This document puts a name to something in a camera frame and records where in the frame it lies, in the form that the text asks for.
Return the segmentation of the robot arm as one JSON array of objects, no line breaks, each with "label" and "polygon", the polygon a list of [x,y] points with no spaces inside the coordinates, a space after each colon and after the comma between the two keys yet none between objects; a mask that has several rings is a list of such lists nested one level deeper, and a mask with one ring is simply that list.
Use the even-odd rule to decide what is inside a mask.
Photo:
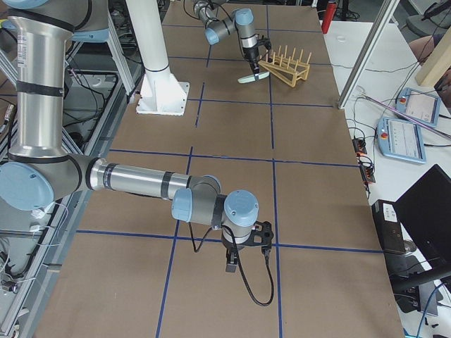
[{"label": "robot arm", "polygon": [[120,165],[63,149],[66,43],[107,41],[107,2],[8,1],[7,6],[18,33],[18,139],[1,167],[1,198],[23,211],[83,190],[169,200],[175,219],[220,230],[227,271],[240,268],[240,249],[254,244],[259,205],[252,193],[223,195],[212,176]]},{"label": "robot arm", "polygon": [[204,25],[207,42],[213,46],[226,37],[237,33],[242,58],[248,62],[252,74],[238,79],[240,84],[259,81],[269,76],[269,71],[259,67],[260,47],[271,49],[271,41],[260,36],[254,28],[254,15],[250,8],[235,9],[228,13],[223,4],[226,1],[193,1],[194,18]]}]

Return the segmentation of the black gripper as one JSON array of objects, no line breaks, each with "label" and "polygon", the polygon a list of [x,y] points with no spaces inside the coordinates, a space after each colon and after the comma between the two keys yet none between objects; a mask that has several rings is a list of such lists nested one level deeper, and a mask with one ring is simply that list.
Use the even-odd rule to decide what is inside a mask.
[{"label": "black gripper", "polygon": [[260,80],[260,67],[258,64],[259,61],[259,47],[251,46],[243,48],[244,59],[251,64],[252,73],[254,76],[254,80]]},{"label": "black gripper", "polygon": [[236,269],[238,267],[238,258],[237,253],[238,251],[244,249],[244,245],[238,244],[237,248],[232,243],[227,241],[226,239],[222,239],[222,243],[224,247],[226,248],[226,266],[225,271],[227,273],[235,273]]}]

